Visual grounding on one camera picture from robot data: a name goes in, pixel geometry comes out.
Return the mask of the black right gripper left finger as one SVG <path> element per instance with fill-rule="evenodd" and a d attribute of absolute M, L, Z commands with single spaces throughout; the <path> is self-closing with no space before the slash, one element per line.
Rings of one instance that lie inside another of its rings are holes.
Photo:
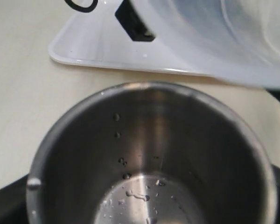
<path fill-rule="evenodd" d="M 28 176 L 0 189 L 0 224 L 27 224 L 26 183 Z"/>

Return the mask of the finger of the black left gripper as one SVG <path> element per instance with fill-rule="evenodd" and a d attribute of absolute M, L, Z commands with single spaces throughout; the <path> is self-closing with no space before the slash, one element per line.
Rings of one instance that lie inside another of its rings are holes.
<path fill-rule="evenodd" d="M 134 42 L 152 42 L 155 36 L 147 29 L 136 14 L 129 0 L 123 0 L 115 12 L 115 17 Z"/>

